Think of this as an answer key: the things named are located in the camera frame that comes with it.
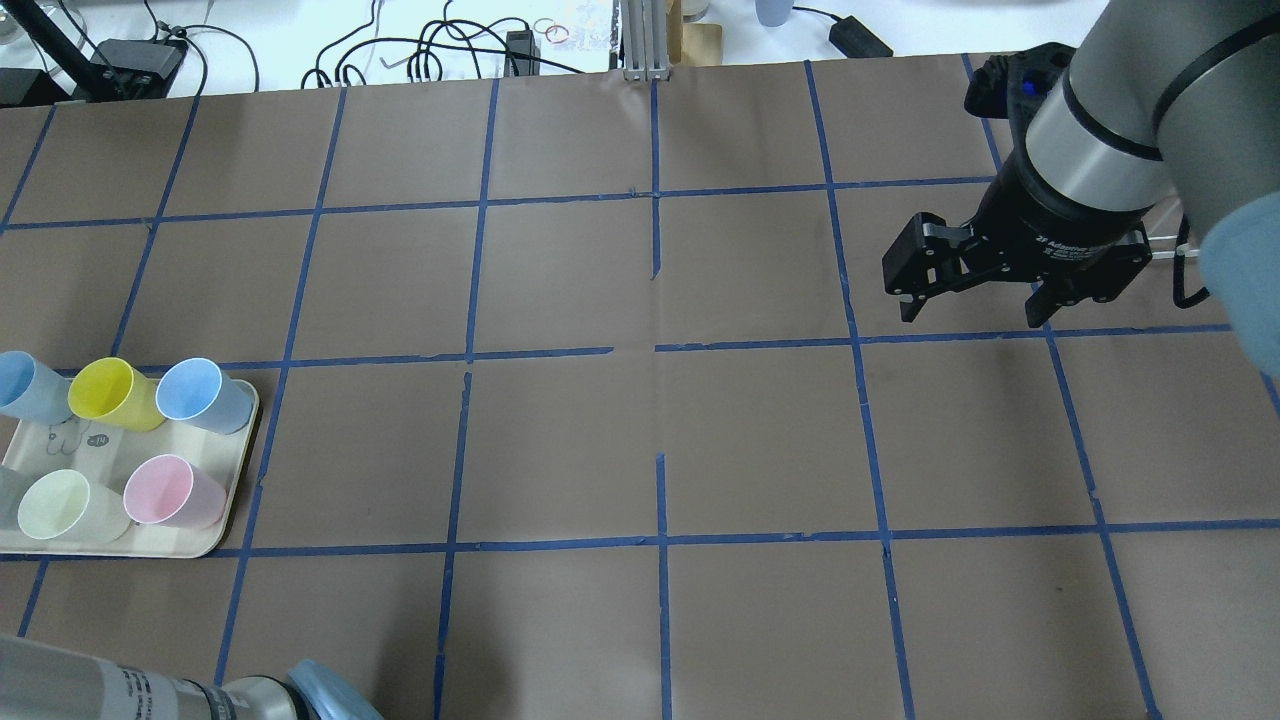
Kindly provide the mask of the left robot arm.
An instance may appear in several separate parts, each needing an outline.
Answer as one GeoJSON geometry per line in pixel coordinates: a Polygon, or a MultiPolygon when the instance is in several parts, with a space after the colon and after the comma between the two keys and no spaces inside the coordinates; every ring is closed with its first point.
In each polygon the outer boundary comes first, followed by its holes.
{"type": "Polygon", "coordinates": [[[379,719],[329,667],[303,660],[284,679],[225,685],[115,664],[23,638],[1,643],[5,719],[379,719]]]}

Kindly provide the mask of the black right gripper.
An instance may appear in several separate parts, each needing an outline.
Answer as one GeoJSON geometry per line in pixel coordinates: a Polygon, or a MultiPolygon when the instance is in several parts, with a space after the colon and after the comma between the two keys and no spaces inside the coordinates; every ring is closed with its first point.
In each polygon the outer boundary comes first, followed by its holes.
{"type": "Polygon", "coordinates": [[[1027,324],[1042,328],[1085,299],[1115,299],[1152,260],[1139,211],[1103,211],[1071,201],[1014,151],[960,225],[922,211],[882,258],[886,293],[900,320],[914,322],[925,301],[989,282],[1033,283],[1027,324]]]}

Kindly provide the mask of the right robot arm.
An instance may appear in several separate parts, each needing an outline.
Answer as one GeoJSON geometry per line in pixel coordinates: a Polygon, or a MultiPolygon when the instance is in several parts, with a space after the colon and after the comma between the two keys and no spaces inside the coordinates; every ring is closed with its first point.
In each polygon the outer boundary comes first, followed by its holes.
{"type": "Polygon", "coordinates": [[[992,56],[964,106],[1006,120],[1012,150],[968,222],[919,213],[884,252],[901,319],[989,282],[1036,284],[1032,328],[1114,301],[1152,259],[1144,217],[1175,196],[1204,292],[1276,375],[1277,32],[1275,1],[1111,1],[1079,47],[992,56]]]}

